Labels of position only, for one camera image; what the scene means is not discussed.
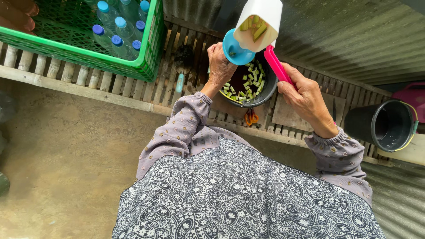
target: blouse sleeve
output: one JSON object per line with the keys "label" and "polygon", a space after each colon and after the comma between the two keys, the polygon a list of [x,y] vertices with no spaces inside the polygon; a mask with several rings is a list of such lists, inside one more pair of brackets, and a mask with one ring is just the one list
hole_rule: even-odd
{"label": "blouse sleeve", "polygon": [[150,166],[162,156],[187,158],[189,143],[206,123],[212,100],[201,92],[179,98],[174,104],[170,120],[157,128],[139,156],[137,179],[141,179]]}
{"label": "blouse sleeve", "polygon": [[317,159],[316,177],[345,188],[372,204],[372,188],[364,180],[366,174],[360,167],[365,147],[340,127],[338,135],[331,139],[313,132],[305,142]]}

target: green plastic crate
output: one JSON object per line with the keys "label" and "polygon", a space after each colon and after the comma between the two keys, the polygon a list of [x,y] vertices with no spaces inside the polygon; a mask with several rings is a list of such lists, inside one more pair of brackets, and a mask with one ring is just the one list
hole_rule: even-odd
{"label": "green plastic crate", "polygon": [[166,27],[162,1],[151,0],[147,28],[139,57],[134,61],[110,55],[92,40],[92,26],[99,23],[96,13],[80,0],[38,0],[40,13],[33,17],[32,36],[0,27],[0,41],[18,49],[121,74],[147,82],[156,79],[164,49]]}

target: blue funnel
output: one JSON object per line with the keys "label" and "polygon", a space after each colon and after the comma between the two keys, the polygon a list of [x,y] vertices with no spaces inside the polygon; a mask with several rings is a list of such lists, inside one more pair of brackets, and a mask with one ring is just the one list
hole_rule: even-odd
{"label": "blue funnel", "polygon": [[245,65],[254,59],[255,52],[240,47],[239,42],[233,37],[235,29],[228,31],[223,39],[223,51],[226,58],[235,65]]}

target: black and white paisley fabric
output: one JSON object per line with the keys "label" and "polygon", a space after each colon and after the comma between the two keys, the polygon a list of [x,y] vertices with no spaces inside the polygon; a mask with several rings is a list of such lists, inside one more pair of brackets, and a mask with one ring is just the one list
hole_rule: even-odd
{"label": "black and white paisley fabric", "polygon": [[114,239],[381,239],[357,195],[231,139],[164,156],[121,194]]}

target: orange scissors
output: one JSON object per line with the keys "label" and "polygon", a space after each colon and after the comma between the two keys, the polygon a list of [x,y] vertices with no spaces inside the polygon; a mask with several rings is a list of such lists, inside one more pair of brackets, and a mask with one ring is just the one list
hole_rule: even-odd
{"label": "orange scissors", "polygon": [[248,112],[245,114],[245,122],[249,126],[258,122],[258,115],[255,114],[253,108],[249,108]]}

